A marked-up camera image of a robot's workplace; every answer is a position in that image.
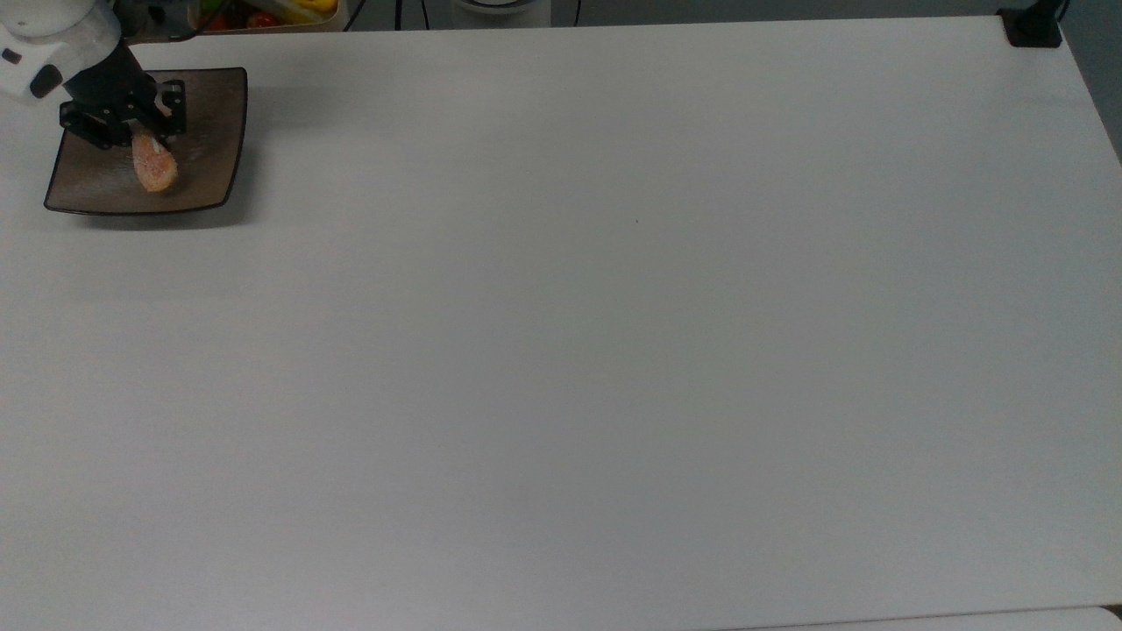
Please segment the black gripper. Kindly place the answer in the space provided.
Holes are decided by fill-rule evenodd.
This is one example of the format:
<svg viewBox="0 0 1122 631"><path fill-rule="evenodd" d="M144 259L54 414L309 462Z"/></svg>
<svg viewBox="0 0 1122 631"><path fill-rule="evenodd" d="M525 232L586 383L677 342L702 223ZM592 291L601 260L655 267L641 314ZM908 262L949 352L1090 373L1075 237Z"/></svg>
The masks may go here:
<svg viewBox="0 0 1122 631"><path fill-rule="evenodd" d="M160 121L163 137L183 135L188 127L185 82L157 84L125 42L64 88L71 100L59 106L59 127L99 149L131 146L130 119Z"/></svg>

